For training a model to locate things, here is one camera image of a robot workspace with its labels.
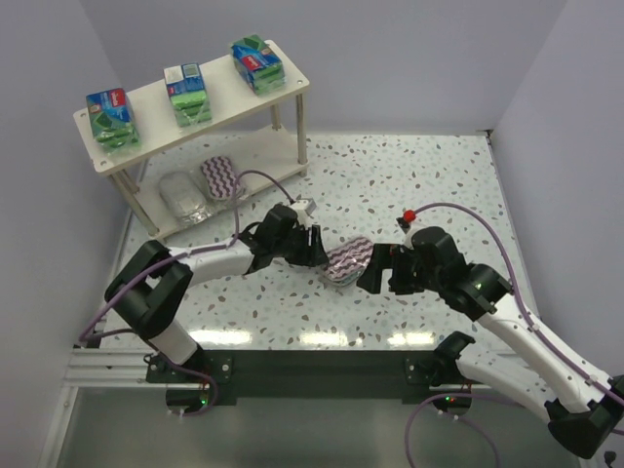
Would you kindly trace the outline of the small pink wavy sponge pack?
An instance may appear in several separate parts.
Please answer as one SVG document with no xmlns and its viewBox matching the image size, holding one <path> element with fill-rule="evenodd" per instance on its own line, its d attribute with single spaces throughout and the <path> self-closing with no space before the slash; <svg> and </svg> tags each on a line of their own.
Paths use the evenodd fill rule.
<svg viewBox="0 0 624 468">
<path fill-rule="evenodd" d="M 321 270 L 322 278 L 337 287 L 353 284 L 368 267 L 372 250 L 373 242 L 364 236 L 329 250 L 328 263 Z"/>
</svg>

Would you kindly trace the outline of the pink brown wavy sponge pack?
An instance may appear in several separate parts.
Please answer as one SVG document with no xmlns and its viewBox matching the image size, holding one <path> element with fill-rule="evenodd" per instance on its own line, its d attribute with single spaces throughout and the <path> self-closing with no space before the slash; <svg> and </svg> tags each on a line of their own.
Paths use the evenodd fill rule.
<svg viewBox="0 0 624 468">
<path fill-rule="evenodd" d="M 245 185 L 237 180 L 238 173 L 228 156 L 209 158 L 201 164 L 200 170 L 207 183 L 207 194 L 213 200 L 228 200 L 245 191 Z"/>
</svg>

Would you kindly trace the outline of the silver mesh scourer pack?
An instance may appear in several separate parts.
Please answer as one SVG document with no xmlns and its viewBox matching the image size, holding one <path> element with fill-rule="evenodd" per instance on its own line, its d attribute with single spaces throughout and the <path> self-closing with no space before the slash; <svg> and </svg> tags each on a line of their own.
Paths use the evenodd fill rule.
<svg viewBox="0 0 624 468">
<path fill-rule="evenodd" d="M 189 173 L 163 175 L 158 190 L 170 214 L 183 227 L 199 224 L 213 215 L 207 198 Z"/>
</svg>

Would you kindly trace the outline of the Vileda pack with red logo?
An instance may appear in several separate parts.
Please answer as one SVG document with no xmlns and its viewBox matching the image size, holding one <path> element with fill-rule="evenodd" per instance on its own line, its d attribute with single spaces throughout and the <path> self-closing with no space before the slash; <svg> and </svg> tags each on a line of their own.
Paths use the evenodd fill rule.
<svg viewBox="0 0 624 468">
<path fill-rule="evenodd" d="M 282 60 L 257 34 L 233 42 L 230 55 L 237 72 L 257 96 L 277 91 L 285 85 Z"/>
</svg>

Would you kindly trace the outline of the Vileda pack with barcode label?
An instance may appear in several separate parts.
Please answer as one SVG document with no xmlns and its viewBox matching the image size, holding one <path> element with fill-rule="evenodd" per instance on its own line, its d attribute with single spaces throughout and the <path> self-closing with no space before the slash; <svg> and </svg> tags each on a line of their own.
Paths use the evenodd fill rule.
<svg viewBox="0 0 624 468">
<path fill-rule="evenodd" d="M 170 66 L 163 70 L 167 94 L 180 127 L 212 120 L 209 94 L 197 62 Z"/>
</svg>

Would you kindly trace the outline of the large blue Vileda sponge pack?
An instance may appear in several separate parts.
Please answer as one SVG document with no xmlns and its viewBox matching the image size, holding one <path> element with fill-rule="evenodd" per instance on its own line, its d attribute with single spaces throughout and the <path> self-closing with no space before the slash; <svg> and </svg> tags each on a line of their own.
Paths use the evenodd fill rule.
<svg viewBox="0 0 624 468">
<path fill-rule="evenodd" d="M 105 153 L 139 145 L 134 112 L 123 88 L 86 95 L 86 104 L 93 140 Z"/>
</svg>

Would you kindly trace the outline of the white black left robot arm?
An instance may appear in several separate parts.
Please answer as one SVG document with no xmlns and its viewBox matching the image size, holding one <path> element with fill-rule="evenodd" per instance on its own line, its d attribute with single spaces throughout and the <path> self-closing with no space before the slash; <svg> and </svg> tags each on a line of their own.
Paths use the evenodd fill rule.
<svg viewBox="0 0 624 468">
<path fill-rule="evenodd" d="M 203 348 L 176 320 L 187 290 L 215 279 L 247 276 L 276 258 L 295 266 L 326 265 L 321 227 L 311 221 L 315 208 L 311 199 L 277 204 L 262 221 L 223 243 L 169 249 L 148 241 L 108 286 L 106 305 L 170 363 L 205 371 Z"/>
</svg>

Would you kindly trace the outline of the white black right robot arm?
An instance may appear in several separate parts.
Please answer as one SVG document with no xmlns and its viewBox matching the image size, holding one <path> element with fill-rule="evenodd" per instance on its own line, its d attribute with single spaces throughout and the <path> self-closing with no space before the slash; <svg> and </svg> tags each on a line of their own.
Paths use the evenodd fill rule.
<svg viewBox="0 0 624 468">
<path fill-rule="evenodd" d="M 358 279 L 368 293 L 432 292 L 450 309 L 505 342 L 523 363 L 495 356 L 475 338 L 455 331 L 435 349 L 431 383 L 450 371 L 483 383 L 545 421 L 554 439 L 590 459 L 623 418 L 623 379 L 593 366 L 527 310 L 511 284 L 482 263 L 467 262 L 440 227 L 411 228 L 401 244 L 376 244 Z"/>
</svg>

